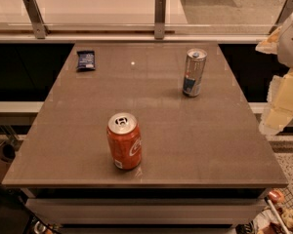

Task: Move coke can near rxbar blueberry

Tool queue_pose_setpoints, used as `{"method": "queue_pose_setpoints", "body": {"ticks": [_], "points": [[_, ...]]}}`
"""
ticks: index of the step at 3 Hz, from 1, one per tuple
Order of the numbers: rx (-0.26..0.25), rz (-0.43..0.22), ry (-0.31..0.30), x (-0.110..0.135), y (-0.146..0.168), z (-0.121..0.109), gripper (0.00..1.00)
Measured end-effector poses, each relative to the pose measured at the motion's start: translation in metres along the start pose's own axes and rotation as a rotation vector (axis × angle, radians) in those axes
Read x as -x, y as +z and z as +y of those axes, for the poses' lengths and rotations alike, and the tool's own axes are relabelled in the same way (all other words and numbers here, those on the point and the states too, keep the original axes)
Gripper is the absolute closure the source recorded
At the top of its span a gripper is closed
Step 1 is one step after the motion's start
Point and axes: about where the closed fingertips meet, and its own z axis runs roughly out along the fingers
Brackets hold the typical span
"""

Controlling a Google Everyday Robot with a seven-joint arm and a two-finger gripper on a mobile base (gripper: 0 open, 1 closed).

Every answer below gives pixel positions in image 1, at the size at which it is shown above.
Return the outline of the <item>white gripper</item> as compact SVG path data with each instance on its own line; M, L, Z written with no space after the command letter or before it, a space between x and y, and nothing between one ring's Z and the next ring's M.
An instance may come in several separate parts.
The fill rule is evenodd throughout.
M263 135L275 136L293 120L293 13L255 50L277 54L278 61L290 67L284 76L273 76L267 95L268 104L264 107L259 125Z

